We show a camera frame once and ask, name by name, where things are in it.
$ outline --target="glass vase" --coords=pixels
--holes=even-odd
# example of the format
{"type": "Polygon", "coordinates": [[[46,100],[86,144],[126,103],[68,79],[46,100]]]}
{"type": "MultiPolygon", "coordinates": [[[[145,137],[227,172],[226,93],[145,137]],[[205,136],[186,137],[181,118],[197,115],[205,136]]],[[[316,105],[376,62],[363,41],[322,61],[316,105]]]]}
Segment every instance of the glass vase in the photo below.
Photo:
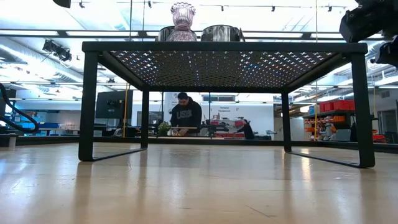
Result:
{"type": "Polygon", "coordinates": [[[188,3],[179,2],[172,6],[174,31],[167,41],[197,41],[197,35],[191,31],[195,8],[188,3]]]}

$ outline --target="ceiling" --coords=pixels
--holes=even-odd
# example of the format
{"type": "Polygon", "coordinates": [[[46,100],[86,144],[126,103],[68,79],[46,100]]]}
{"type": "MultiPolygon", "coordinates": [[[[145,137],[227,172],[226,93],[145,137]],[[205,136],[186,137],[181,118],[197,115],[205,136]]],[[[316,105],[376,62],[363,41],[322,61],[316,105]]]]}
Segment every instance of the ceiling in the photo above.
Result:
{"type": "MultiPolygon", "coordinates": [[[[81,43],[102,40],[127,41],[125,36],[98,38],[97,34],[104,31],[115,31],[115,34],[118,35],[124,30],[130,30],[130,26],[134,31],[144,30],[148,35],[153,33],[151,38],[133,38],[132,41],[152,41],[156,31],[172,25],[170,7],[176,1],[132,1],[131,4],[130,0],[86,0],[82,1],[84,8],[79,5],[80,2],[80,0],[72,0],[71,9],[65,9],[54,4],[52,0],[0,0],[0,36],[6,33],[5,30],[14,34],[0,37],[2,40],[0,41],[0,81],[64,83],[62,85],[16,83],[10,88],[38,91],[48,97],[79,99],[81,85],[78,83],[81,83],[83,77],[84,64],[81,43]],[[84,38],[58,36],[65,30],[84,31],[84,38]],[[96,31],[96,35],[90,35],[89,31],[96,31]],[[43,51],[42,47],[46,39],[51,39],[70,49],[73,55],[72,61],[60,63],[56,56],[48,55],[43,51]],[[72,91],[74,94],[68,96],[59,91],[61,93],[72,91]]],[[[261,37],[269,35],[263,32],[278,32],[274,34],[280,37],[276,40],[251,40],[267,42],[314,42],[314,39],[282,39],[291,35],[289,32],[338,32],[340,20],[345,11],[358,6],[355,0],[318,0],[317,11],[314,0],[195,0],[189,1],[189,3],[192,3],[197,10],[192,30],[200,33],[208,26],[228,24],[241,27],[244,32],[258,32],[245,33],[247,36],[261,37]]],[[[339,39],[339,34],[330,35],[337,35],[337,38],[323,40],[323,42],[343,42],[341,38],[339,39]]],[[[368,55],[368,59],[370,59],[377,52],[380,43],[377,41],[366,42],[371,50],[368,55]]],[[[376,82],[376,84],[391,86],[398,82],[395,69],[389,65],[369,63],[368,77],[369,84],[376,82]]],[[[98,88],[98,91],[125,89],[125,81],[114,73],[105,68],[98,71],[99,83],[106,83],[109,78],[115,78],[119,85],[104,85],[98,88]]],[[[346,95],[351,97],[352,88],[333,87],[351,85],[350,78],[351,69],[348,65],[318,80],[318,85],[326,87],[307,86],[290,95],[296,102],[314,100],[314,95],[318,95],[318,98],[346,95]]]]}

